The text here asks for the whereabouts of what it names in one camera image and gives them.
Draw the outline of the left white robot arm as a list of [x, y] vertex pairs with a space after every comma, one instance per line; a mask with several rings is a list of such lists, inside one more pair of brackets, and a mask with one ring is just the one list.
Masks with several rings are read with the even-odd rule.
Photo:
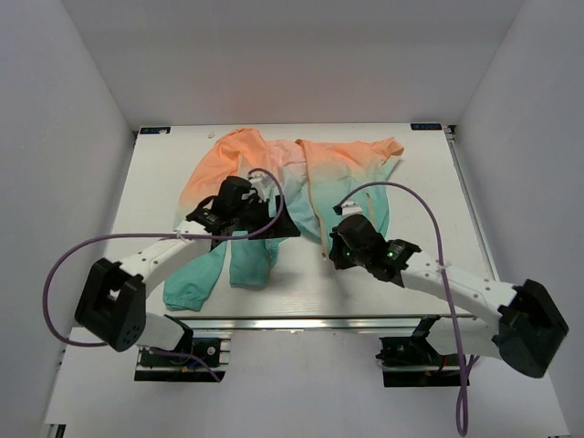
[[150, 293], [179, 269], [216, 246], [239, 240], [298, 237], [283, 195], [243, 194], [204, 199], [176, 231], [120, 261], [101, 258], [89, 270], [76, 311], [82, 327], [118, 352], [133, 345], [161, 350], [171, 363], [193, 353], [193, 332], [175, 318], [147, 311]]

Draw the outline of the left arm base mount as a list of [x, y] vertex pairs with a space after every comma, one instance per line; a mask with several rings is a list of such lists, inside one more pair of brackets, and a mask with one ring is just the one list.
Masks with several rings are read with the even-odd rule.
[[230, 361], [231, 339], [226, 335], [194, 335], [191, 347], [179, 356], [140, 348], [134, 380], [170, 383], [219, 383]]

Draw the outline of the orange and teal jacket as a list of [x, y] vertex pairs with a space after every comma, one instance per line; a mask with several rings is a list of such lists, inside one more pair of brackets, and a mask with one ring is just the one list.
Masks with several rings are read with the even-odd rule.
[[[269, 179], [276, 176], [287, 213], [299, 232], [321, 245], [328, 253], [330, 232], [340, 221], [334, 205], [351, 191], [354, 201], [374, 228], [386, 233], [390, 207], [381, 182], [389, 179], [404, 148], [394, 138], [373, 142], [318, 142], [298, 139], [265, 140], [255, 129], [232, 131], [219, 139], [197, 165], [179, 199], [175, 222], [180, 224], [196, 207], [229, 206], [230, 193], [249, 184], [252, 169]], [[267, 285], [278, 259], [277, 239], [221, 243], [176, 271], [164, 284], [166, 307], [199, 311], [211, 296], [229, 265], [233, 287], [259, 288]]]

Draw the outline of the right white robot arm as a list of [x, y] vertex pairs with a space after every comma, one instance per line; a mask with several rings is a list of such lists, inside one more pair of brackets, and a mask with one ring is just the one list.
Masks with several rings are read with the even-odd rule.
[[380, 354], [389, 367], [416, 360], [431, 364], [463, 349], [539, 379], [568, 335], [568, 324], [550, 294], [534, 280], [514, 285], [441, 266], [415, 244], [384, 239], [362, 214], [343, 219], [330, 236], [329, 258], [336, 269], [360, 266], [382, 282], [452, 300], [471, 315], [456, 324], [423, 317], [409, 339]]

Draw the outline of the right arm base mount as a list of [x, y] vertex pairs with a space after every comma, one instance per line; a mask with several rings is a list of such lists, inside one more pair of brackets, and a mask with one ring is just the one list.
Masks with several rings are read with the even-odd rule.
[[375, 356], [385, 388], [448, 388], [460, 386], [457, 355], [438, 353], [424, 338], [383, 337]]

